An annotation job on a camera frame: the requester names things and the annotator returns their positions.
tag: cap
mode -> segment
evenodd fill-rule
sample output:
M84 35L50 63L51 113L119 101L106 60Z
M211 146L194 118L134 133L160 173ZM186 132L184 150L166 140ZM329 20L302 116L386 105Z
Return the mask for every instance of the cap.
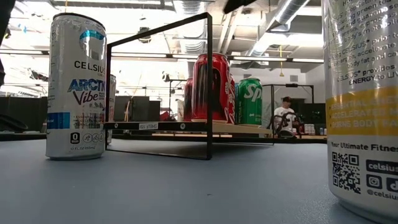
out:
M291 99L289 96L285 96L285 97L282 99L282 101L283 101L283 102L288 102L288 103L290 103L290 102L292 102L292 99Z

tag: celsius arctic vibe can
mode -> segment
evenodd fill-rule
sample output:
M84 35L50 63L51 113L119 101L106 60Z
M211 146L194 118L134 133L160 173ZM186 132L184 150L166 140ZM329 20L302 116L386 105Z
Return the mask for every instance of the celsius arctic vibe can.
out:
M109 86L109 122L113 122L115 100L116 100L116 76L111 75L111 83ZM111 142L112 142L112 130L109 130L106 143L110 144Z
M323 0L329 188L398 223L398 2Z
M73 13L53 18L46 156L91 159L105 150L105 28Z

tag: black cable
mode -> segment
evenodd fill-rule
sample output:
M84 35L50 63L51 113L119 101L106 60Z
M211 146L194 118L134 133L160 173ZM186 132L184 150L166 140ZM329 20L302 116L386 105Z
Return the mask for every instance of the black cable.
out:
M25 123L5 114L0 114L0 124L11 128L12 131L23 132L28 130Z

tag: aluminum can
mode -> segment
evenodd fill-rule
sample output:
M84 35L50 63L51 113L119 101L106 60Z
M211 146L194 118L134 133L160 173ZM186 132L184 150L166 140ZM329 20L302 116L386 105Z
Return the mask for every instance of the aluminum can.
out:
M262 117L262 86L258 78L245 78L239 83L239 124L260 126Z
M207 88L213 89L213 121L227 123L229 112L229 63L225 55L213 53L213 86L207 86L207 54L193 66L192 121L207 120Z
M398 223L398 3L323 0L329 189Z
M105 150L106 34L74 13L53 17L45 155L92 159Z
M192 119L192 83L192 78L188 78L184 88L184 121L191 121Z
M111 83L109 85L109 122L114 121L114 103L116 100L116 76L111 75ZM108 138L106 139L107 144L112 142L112 130L108 130Z
M229 74L228 124L235 124L235 80Z

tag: can lid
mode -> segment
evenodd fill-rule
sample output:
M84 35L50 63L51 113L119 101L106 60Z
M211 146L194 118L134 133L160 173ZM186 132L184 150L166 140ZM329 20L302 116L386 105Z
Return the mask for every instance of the can lid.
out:
M61 13L58 13L57 15L53 16L52 20L54 20L58 16L78 16L78 17L82 17L82 18L85 18L85 19L89 19L91 21L94 21L94 22L98 23L105 30L105 26L102 23L100 23L96 19L93 19L93 18L88 17L88 16L84 16L84 15L73 13L73 12L61 12Z
M213 55L214 55L214 54L216 54L216 55L221 55L221 56L223 56L223 57L226 58L226 55L225 55L225 54L221 54L221 53L218 53L218 52L213 52Z
M256 78L256 77L253 77L253 76L247 77L247 78L243 78L243 80L257 80L257 81L260 81L259 78Z

